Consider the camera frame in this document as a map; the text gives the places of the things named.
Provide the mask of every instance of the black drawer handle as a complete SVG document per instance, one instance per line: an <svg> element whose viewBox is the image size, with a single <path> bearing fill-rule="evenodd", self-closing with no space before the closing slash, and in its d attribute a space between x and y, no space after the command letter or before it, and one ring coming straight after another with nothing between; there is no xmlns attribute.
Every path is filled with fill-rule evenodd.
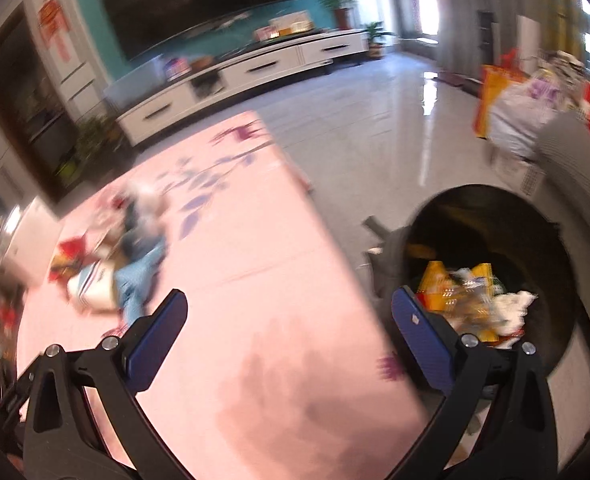
<svg viewBox="0 0 590 480"><path fill-rule="evenodd" d="M162 112L165 112L166 110L168 110L168 108L170 108L173 104L169 103L167 105L162 106L161 108L159 108L159 110L155 110L152 113L149 113L146 117L144 117L145 121L148 121L149 119L152 119L153 117L155 117L156 115L159 115Z"/></svg>
<svg viewBox="0 0 590 480"><path fill-rule="evenodd" d="M336 45L336 46L327 46L326 48L322 49L322 52L328 52L329 50L339 50L340 48L346 48L350 45Z"/></svg>
<svg viewBox="0 0 590 480"><path fill-rule="evenodd" d="M248 72L248 73L257 72L258 70L263 70L264 68L268 68L270 66L277 65L277 63L278 63L278 61L272 61L270 63L266 63L265 65L256 66L255 68L249 68L248 70L246 70L246 72Z"/></svg>

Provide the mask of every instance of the drawer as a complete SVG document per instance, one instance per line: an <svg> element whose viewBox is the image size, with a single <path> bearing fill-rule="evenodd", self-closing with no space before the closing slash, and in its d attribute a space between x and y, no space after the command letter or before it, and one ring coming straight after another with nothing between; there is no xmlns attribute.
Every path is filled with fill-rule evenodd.
<svg viewBox="0 0 590 480"><path fill-rule="evenodd" d="M304 43L301 50L306 64L319 63L334 57L366 52L366 35L348 34L346 36L310 41L310 43Z"/></svg>
<svg viewBox="0 0 590 480"><path fill-rule="evenodd" d="M229 89L248 87L270 81L301 65L297 47L283 48L247 61L235 63L221 72Z"/></svg>
<svg viewBox="0 0 590 480"><path fill-rule="evenodd" d="M182 119L197 100L189 84L181 84L126 112L120 126L133 144Z"/></svg>

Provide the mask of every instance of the teal wall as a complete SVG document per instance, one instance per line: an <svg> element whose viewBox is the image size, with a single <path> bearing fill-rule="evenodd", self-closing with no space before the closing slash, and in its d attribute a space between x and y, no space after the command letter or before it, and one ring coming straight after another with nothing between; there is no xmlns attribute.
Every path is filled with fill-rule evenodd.
<svg viewBox="0 0 590 480"><path fill-rule="evenodd" d="M319 0L290 0L253 9L250 18L233 23L228 29L205 32L195 38L174 38L133 60L128 60L121 51L102 0L77 0L77 3L106 70L114 79L119 79L158 54L217 56L242 47L252 41L252 33L256 28L268 25L268 20L277 14L307 10L316 26L335 27L332 13L322 6Z"/></svg>

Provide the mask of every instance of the plant pot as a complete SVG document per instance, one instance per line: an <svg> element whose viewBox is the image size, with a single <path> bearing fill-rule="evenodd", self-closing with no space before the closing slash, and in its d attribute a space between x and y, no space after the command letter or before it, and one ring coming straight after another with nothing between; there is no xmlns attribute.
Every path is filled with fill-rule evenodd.
<svg viewBox="0 0 590 480"><path fill-rule="evenodd" d="M350 30L351 25L348 23L348 9L333 9L335 22L339 30Z"/></svg>
<svg viewBox="0 0 590 480"><path fill-rule="evenodd" d="M371 59L381 59L384 57L384 45L381 43L371 43L369 45L369 57Z"/></svg>

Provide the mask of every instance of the blue cloth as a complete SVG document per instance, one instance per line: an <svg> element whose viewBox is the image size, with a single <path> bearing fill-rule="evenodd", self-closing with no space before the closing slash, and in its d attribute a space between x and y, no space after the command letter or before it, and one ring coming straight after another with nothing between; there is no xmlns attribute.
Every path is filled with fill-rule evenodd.
<svg viewBox="0 0 590 480"><path fill-rule="evenodd" d="M144 304L165 254L166 237L160 236L148 253L115 272L118 301L126 325L131 326L139 317L146 315Z"/></svg>

